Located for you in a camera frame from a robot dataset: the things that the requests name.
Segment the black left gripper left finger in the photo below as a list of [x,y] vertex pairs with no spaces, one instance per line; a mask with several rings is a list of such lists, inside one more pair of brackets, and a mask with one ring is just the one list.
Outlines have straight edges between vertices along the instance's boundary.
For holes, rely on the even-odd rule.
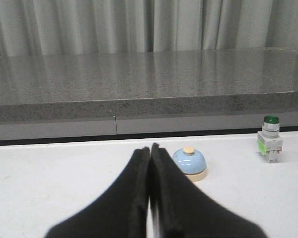
[[149,148],[136,149],[112,185],[93,203],[52,227],[48,238],[145,238]]

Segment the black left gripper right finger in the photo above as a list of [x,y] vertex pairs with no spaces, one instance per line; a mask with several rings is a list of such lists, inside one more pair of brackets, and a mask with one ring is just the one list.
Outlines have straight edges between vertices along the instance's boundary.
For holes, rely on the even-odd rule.
[[153,229],[158,238],[266,237],[258,225],[201,192],[156,143],[149,170]]

